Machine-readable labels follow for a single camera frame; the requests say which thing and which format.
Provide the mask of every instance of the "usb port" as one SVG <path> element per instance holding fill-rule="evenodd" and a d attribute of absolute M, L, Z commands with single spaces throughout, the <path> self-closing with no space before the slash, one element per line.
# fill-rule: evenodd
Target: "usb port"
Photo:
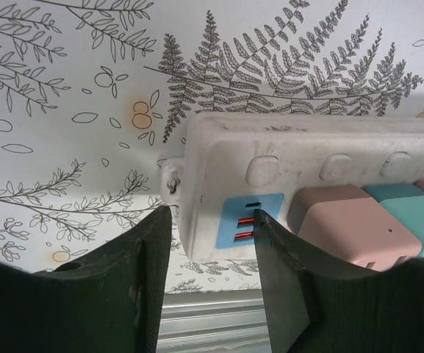
<path fill-rule="evenodd" d="M 247 218 L 238 219 L 237 228 L 252 226 L 253 222 L 254 222 L 254 217 L 247 217 Z"/>
<path fill-rule="evenodd" d="M 237 233 L 234 235 L 234 241 L 244 241 L 252 239 L 253 232 L 243 232 L 243 233 Z"/>

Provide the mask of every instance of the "white power strip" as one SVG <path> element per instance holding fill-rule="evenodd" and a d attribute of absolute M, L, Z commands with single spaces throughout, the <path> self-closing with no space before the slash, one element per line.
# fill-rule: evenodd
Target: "white power strip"
<path fill-rule="evenodd" d="M 175 191 L 172 178 L 180 180 Z M 206 113 L 188 126 L 185 156 L 162 165 L 161 190 L 179 205 L 186 255 L 205 263 L 255 258 L 252 239 L 234 242 L 242 210 L 273 207 L 287 226 L 301 188 L 419 179 L 424 119 Z"/>

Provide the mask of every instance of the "teal charger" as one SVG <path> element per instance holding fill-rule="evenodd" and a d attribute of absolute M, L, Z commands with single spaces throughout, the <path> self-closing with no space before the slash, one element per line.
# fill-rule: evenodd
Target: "teal charger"
<path fill-rule="evenodd" d="M 412 184 L 370 186 L 364 191 L 419 239 L 423 248 L 418 256 L 424 257 L 424 191 Z"/>

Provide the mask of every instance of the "botanical wallpaper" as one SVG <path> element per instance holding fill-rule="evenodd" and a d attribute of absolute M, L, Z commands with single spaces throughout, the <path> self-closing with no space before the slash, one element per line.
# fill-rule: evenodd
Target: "botanical wallpaper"
<path fill-rule="evenodd" d="M 424 118 L 424 0 L 0 0 L 0 261 L 50 271 L 133 227 L 203 111 Z M 175 224 L 170 250 L 167 293 L 259 287 Z"/>

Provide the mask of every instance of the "gray metal surface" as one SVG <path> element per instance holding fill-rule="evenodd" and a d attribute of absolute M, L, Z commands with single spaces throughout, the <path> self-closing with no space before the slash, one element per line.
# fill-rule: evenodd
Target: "gray metal surface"
<path fill-rule="evenodd" d="M 158 353 L 270 353 L 261 290 L 166 295 Z"/>

